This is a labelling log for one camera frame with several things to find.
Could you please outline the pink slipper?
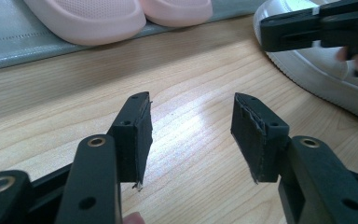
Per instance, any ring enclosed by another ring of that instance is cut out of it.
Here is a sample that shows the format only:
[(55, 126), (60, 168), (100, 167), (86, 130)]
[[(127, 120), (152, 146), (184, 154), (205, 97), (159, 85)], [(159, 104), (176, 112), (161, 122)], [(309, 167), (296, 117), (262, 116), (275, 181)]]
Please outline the pink slipper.
[(146, 17), (168, 27), (201, 24), (213, 15), (212, 0), (139, 0)]
[(98, 46), (137, 35), (146, 24), (138, 0), (24, 0), (61, 39)]

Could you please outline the white sneaker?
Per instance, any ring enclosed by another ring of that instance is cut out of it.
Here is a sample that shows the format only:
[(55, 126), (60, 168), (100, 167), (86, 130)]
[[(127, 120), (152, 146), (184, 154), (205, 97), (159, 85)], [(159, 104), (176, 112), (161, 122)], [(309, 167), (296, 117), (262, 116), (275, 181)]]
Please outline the white sneaker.
[[(254, 30), (273, 15), (318, 7), (338, 0), (267, 0), (254, 15)], [(268, 57), (301, 88), (338, 105), (358, 117), (358, 77), (355, 63), (337, 59), (338, 48), (294, 49), (270, 52)]]

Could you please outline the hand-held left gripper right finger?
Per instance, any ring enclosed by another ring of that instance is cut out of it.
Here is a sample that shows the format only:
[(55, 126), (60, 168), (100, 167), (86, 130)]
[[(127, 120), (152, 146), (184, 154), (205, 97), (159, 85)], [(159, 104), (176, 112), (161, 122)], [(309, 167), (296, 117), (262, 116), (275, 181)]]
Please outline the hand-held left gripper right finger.
[(230, 130), (254, 182), (276, 182), (277, 153), (288, 144), (289, 126), (256, 97), (236, 92)]

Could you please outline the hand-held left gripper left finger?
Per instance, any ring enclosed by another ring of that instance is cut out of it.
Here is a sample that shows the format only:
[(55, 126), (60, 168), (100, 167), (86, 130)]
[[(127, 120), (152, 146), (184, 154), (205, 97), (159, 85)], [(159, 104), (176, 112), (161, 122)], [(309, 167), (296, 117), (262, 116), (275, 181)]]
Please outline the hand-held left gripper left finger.
[(151, 101), (148, 91), (130, 96), (118, 112), (108, 134), (116, 142), (117, 174), (121, 183), (141, 190), (147, 157), (153, 143)]

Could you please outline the grey metal shoe rack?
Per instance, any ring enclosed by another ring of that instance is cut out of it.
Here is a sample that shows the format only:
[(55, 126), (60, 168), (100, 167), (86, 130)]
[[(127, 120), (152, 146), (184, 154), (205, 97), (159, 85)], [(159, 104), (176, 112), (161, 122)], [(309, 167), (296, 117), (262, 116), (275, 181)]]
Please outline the grey metal shoe rack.
[[(266, 0), (212, 0), (213, 15), (205, 23), (254, 14)], [(146, 22), (130, 39), (180, 28)], [(22, 0), (0, 0), (0, 68), (34, 62), (93, 47), (68, 43), (53, 34)]]

